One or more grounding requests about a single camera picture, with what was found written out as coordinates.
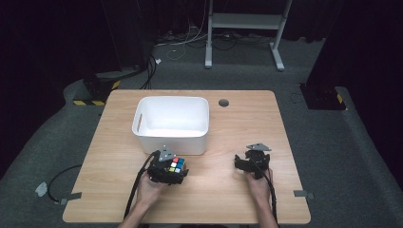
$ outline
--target wooden tabletop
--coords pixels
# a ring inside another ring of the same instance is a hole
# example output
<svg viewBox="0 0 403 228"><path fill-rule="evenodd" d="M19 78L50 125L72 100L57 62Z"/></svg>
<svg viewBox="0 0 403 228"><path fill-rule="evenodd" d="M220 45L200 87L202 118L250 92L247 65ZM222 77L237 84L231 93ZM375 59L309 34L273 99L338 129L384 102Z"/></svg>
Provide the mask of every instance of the wooden tabletop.
<svg viewBox="0 0 403 228"><path fill-rule="evenodd" d="M67 203L66 222L121 222L137 173L148 157L131 126L138 102L146 96L196 96L209 103L210 125L206 151L185 158L188 176L168 186L145 216L145 223L258 223L235 155L244 158L246 145L272 148L278 222L305 224L311 219L275 94L267 90L115 90L86 154L72 193L80 199ZM222 107L219 100L229 106Z"/></svg>

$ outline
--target white plastic bin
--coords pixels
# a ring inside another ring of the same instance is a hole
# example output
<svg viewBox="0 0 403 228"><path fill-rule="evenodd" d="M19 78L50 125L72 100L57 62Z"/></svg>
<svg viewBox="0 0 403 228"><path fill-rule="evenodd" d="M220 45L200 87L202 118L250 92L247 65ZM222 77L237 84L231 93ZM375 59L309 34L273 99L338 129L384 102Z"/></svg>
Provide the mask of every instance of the white plastic bin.
<svg viewBox="0 0 403 228"><path fill-rule="evenodd" d="M132 131L147 154L166 145L176 155L200 155L206 148L208 125L204 98L151 96L140 100Z"/></svg>

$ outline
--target black wire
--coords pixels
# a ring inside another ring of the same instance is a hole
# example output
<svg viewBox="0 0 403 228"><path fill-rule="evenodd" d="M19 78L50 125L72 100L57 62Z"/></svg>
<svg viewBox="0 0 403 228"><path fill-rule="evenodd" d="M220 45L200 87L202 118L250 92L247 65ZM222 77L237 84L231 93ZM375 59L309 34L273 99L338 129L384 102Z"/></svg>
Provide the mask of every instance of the black wire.
<svg viewBox="0 0 403 228"><path fill-rule="evenodd" d="M147 62L147 81L140 87L140 89L151 89L151 79L157 70L157 63L154 56L150 55L150 59Z"/></svg>
<svg viewBox="0 0 403 228"><path fill-rule="evenodd" d="M131 201L133 201L134 195L136 194L137 187L139 186L139 183L140 183L140 178L142 177L143 172L146 170L146 169L145 169L145 166L148 164L149 160L150 160L152 157L154 157L156 154L157 154L157 151L152 152L152 153L150 154L150 156L148 156L147 160L145 160L145 163L143 164L143 167L140 169L139 173L137 174L137 178L136 178L136 180L134 181L133 188L131 189L130 197L128 198L128 201L127 201L127 205L126 205L126 208L125 208L125 216L124 216L124 218L125 218L125 217L128 215L128 213L130 212Z"/></svg>
<svg viewBox="0 0 403 228"><path fill-rule="evenodd" d="M263 177L266 178L267 183L269 184L269 189L270 189L270 195L272 196L272 208L273 208L273 217L276 220L276 223L278 224L278 218L277 218L277 199L276 199L276 192L275 192L275 187L273 186L273 183L271 180L264 174L264 172L260 169L260 167L255 163L255 161L251 160L252 163L257 167L257 169L260 171L260 173L263 175Z"/></svg>
<svg viewBox="0 0 403 228"><path fill-rule="evenodd" d="M60 175L66 173L68 170L73 169L73 168L77 168L77 167L81 167L81 166L82 166L81 164L76 164L76 165L74 165L74 166L71 166L71 167L69 167L69 168L63 170L62 172L58 173L56 176L53 177L53 179L50 181L50 183L49 183L49 185L48 185L48 196L49 196L49 198L50 198L51 200L53 200L53 201L55 201L55 202L57 202L57 203L60 203L60 201L59 201L58 199L56 199L55 197L53 197L53 196L51 195L51 193L50 193L50 187L51 187L51 185L53 184L53 182L54 182Z"/></svg>

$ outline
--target metal stand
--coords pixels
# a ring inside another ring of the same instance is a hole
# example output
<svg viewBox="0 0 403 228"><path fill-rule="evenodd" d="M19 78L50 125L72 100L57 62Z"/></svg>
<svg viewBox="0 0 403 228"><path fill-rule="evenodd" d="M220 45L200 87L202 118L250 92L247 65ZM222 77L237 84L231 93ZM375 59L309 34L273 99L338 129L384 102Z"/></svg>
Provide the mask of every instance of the metal stand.
<svg viewBox="0 0 403 228"><path fill-rule="evenodd" d="M211 46L213 28L231 29L276 29L277 35L274 43L270 43L270 49L276 62L278 71L284 70L284 64L278 53L278 44L287 22L293 0L287 0L282 15L261 15L261 14L238 14L238 13L213 13L213 0L210 0L208 11L208 33L205 48L205 67L213 66L213 49Z"/></svg>

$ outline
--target human hand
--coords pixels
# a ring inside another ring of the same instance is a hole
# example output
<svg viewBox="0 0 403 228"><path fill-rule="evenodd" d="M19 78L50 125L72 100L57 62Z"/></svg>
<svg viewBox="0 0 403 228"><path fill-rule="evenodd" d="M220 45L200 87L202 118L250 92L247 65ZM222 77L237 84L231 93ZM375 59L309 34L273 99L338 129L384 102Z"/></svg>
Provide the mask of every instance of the human hand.
<svg viewBox="0 0 403 228"><path fill-rule="evenodd" d="M119 228L138 227L148 209L157 202L167 183L154 182L147 173L143 173L137 191L137 200Z"/></svg>
<svg viewBox="0 0 403 228"><path fill-rule="evenodd" d="M167 183L154 182L150 179L150 176L147 173L143 173L140 178L136 203L141 203L147 208L151 207L155 202L157 202L160 194L167 185Z"/></svg>
<svg viewBox="0 0 403 228"><path fill-rule="evenodd" d="M265 177L256 180L253 173L243 172L248 182L249 191L257 207L266 207L270 200L270 188ZM268 169L263 172L273 183L273 170Z"/></svg>

